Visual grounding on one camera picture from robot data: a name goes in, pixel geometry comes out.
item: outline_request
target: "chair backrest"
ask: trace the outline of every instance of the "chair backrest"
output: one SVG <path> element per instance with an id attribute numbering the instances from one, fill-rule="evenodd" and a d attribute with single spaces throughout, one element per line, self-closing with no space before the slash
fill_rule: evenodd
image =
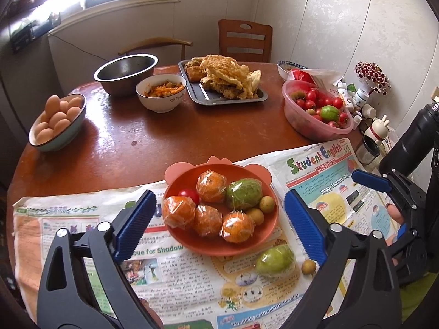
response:
<path id="1" fill-rule="evenodd" d="M 222 56 L 228 56 L 242 62 L 266 62 L 270 61 L 271 44 L 273 41 L 273 28 L 265 24 L 257 24 L 251 21 L 237 19 L 220 19 L 219 28 L 219 52 Z M 228 32 L 239 34 L 228 36 Z M 246 49 L 245 52 L 228 51 L 229 48 Z"/>
<path id="2" fill-rule="evenodd" d="M 171 37 L 153 37 L 144 39 L 140 42 L 133 43 L 128 45 L 119 51 L 119 57 L 128 55 L 128 53 L 137 51 L 140 49 L 154 48 L 154 47 L 164 47 L 164 46 L 173 46 L 173 45 L 181 45 L 181 60 L 186 59 L 186 49 L 185 46 L 192 47 L 194 45 L 193 42 L 182 41 L 181 39 L 175 39 Z"/>

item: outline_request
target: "cable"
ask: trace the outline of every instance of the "cable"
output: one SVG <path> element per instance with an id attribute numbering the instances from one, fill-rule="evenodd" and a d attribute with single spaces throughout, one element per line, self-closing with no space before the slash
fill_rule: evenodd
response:
<path id="1" fill-rule="evenodd" d="M 102 60 L 104 60 L 104 61 L 106 61 L 106 62 L 109 62 L 109 60 L 106 60 L 105 58 L 102 58 L 102 57 L 100 57 L 100 56 L 97 56 L 96 54 L 93 54 L 93 53 L 90 53 L 90 52 L 84 51 L 83 49 L 81 49 L 81 48 L 75 46 L 73 43 L 67 42 L 67 41 L 65 41 L 64 39 L 62 39 L 62 38 L 60 38 L 60 37 L 58 37 L 58 36 L 56 36 L 56 35 L 51 34 L 50 32 L 48 32 L 47 34 L 50 35 L 50 36 L 52 36 L 52 37 L 56 37 L 56 38 L 58 38 L 59 40 L 63 41 L 64 43 L 67 43 L 67 44 L 69 44 L 69 45 L 75 47 L 76 49 L 79 49 L 80 51 L 82 51 L 82 52 L 84 52 L 84 53 L 90 54 L 90 55 L 93 56 L 93 57 L 100 58 L 100 59 L 102 59 Z"/>

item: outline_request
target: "green fabric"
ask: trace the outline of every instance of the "green fabric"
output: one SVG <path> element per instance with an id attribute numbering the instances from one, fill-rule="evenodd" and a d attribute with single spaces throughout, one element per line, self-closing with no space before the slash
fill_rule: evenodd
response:
<path id="1" fill-rule="evenodd" d="M 433 285 L 437 273 L 427 273 L 420 280 L 410 283 L 401 288 L 401 302 L 403 307 L 403 322 L 414 312 L 417 306 L 427 295 L 430 287 Z"/>

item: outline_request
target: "table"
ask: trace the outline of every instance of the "table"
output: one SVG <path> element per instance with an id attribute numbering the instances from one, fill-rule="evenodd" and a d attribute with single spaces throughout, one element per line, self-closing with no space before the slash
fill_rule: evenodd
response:
<path id="1" fill-rule="evenodd" d="M 173 111 L 156 114 L 136 95 L 112 98 L 93 82 L 73 93 L 87 98 L 87 113 L 78 136 L 65 148 L 42 154 L 29 144 L 7 194 L 8 249 L 15 267 L 12 204 L 24 196 L 64 195 L 117 189 L 163 180 L 175 162 L 204 163 L 214 155 L 232 162 L 259 154 L 312 144 L 285 118 L 276 64 L 246 63 L 261 70 L 262 103 L 202 106 L 188 94 Z M 177 65 L 158 73 L 179 73 Z M 351 132 L 354 147 L 361 135 Z"/>

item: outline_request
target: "metal tray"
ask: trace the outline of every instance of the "metal tray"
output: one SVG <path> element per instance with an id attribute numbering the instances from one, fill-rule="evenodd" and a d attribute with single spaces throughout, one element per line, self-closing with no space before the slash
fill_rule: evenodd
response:
<path id="1" fill-rule="evenodd" d="M 187 82 L 187 91 L 189 92 L 190 98 L 200 105 L 207 106 L 216 106 L 216 105 L 225 105 L 225 104 L 245 104 L 245 103 L 259 103 L 261 101 L 265 101 L 268 98 L 267 93 L 258 88 L 256 94 L 259 96 L 258 99 L 244 99 L 244 100 L 229 100 L 222 96 L 221 94 L 211 91 L 204 90 L 200 83 L 191 83 L 189 82 L 189 78 L 187 77 L 186 72 L 184 71 L 184 66 L 190 60 L 182 60 L 178 63 L 178 67 L 180 68 L 181 75 L 186 79 Z"/>

